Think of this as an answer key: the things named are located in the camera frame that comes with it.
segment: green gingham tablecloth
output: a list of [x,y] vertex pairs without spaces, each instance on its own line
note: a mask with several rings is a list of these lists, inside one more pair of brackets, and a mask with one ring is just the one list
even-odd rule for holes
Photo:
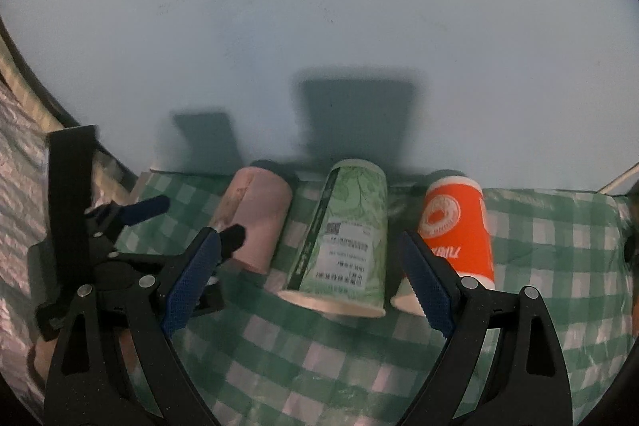
[[[121,251],[178,254],[206,226],[229,177],[151,174],[140,199],[171,198],[161,217],[126,229]],[[424,382],[444,340],[424,318],[388,304],[399,270],[392,249],[416,228],[424,187],[389,189],[387,315],[322,315],[277,297],[311,220],[321,183],[303,182],[268,276],[223,267],[226,309],[192,319],[173,337],[186,371],[223,425],[393,425]],[[631,275],[623,245],[625,198],[562,191],[484,190],[496,288],[533,285],[544,297],[570,375],[575,422],[609,387],[633,343]],[[496,331],[489,331],[458,414],[474,408]],[[138,368],[141,402],[157,409]]]

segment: blue clamp handle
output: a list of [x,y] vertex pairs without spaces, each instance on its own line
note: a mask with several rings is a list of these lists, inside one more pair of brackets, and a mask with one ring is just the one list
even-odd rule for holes
[[123,225],[133,226],[166,213],[170,206],[171,200],[166,195],[158,195],[129,206],[123,206],[118,216]]
[[400,236],[399,258],[428,323],[449,338],[455,331],[454,309],[459,301],[455,281],[459,276],[413,232]]
[[213,270],[222,262],[220,234],[211,228],[200,233],[207,235],[165,298],[161,327],[167,338],[186,326]]

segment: black clamp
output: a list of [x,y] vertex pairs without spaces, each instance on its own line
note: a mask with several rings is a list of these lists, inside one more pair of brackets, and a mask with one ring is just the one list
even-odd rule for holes
[[[570,426],[570,383],[557,333],[539,291],[485,289],[459,278],[421,237],[404,232],[399,254],[429,324],[447,339],[397,426]],[[474,411],[453,419],[488,329],[500,329],[493,363]]]
[[[95,128],[49,135],[49,257],[57,297],[36,310],[43,337],[58,337],[47,379],[45,425],[218,426],[193,387],[170,337],[191,316],[223,307],[216,267],[241,247],[245,230],[203,228],[175,256],[123,254],[127,225],[169,208],[165,196],[91,212]],[[162,417],[136,400],[118,334],[128,328]]]

